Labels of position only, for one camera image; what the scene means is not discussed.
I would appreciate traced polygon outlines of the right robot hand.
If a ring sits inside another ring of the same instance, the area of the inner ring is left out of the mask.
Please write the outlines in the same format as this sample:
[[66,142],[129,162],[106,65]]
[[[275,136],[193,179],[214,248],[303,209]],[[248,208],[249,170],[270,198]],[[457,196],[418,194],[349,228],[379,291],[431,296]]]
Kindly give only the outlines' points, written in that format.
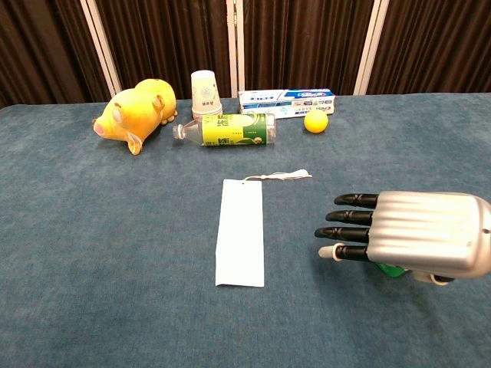
[[334,245],[319,254],[336,261],[369,261],[445,285],[490,273],[490,203],[460,192],[383,191],[335,198],[341,210],[315,237]]

